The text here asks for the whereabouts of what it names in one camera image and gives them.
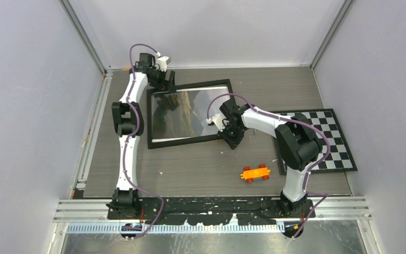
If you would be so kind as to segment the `black picture frame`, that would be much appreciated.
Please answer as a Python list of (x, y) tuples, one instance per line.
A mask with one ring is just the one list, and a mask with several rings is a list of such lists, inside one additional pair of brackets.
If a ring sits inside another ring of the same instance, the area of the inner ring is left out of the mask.
[(206, 122), (207, 110), (213, 116), (230, 96), (210, 102), (217, 96), (232, 93), (229, 79), (204, 81), (176, 86), (174, 92), (147, 90), (147, 147), (149, 149), (180, 146), (219, 140), (218, 129)]

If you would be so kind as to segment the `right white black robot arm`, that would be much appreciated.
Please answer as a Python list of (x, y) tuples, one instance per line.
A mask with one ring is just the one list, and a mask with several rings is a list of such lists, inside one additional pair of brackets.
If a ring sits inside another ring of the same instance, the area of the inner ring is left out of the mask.
[(218, 136), (231, 149), (238, 147), (248, 129), (276, 139), (279, 155), (288, 167), (278, 206), (285, 216), (296, 216), (307, 200), (310, 173), (321, 162), (318, 156), (322, 153), (322, 132), (309, 124), (302, 114), (282, 116), (250, 103), (239, 106), (232, 98), (223, 102), (219, 110), (217, 114), (208, 114), (206, 122), (217, 127)]

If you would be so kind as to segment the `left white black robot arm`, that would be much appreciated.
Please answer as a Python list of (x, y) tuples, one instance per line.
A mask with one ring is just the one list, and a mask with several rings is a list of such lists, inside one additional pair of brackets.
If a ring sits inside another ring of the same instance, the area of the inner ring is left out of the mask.
[(108, 207), (128, 219), (140, 215), (141, 202), (136, 179), (137, 148), (144, 132), (144, 120), (139, 101), (143, 92), (152, 87), (155, 92), (174, 92), (175, 72), (167, 72), (170, 58), (140, 53), (139, 60), (130, 69), (129, 81), (122, 97), (111, 105), (113, 126), (119, 139), (120, 163), (116, 189)]

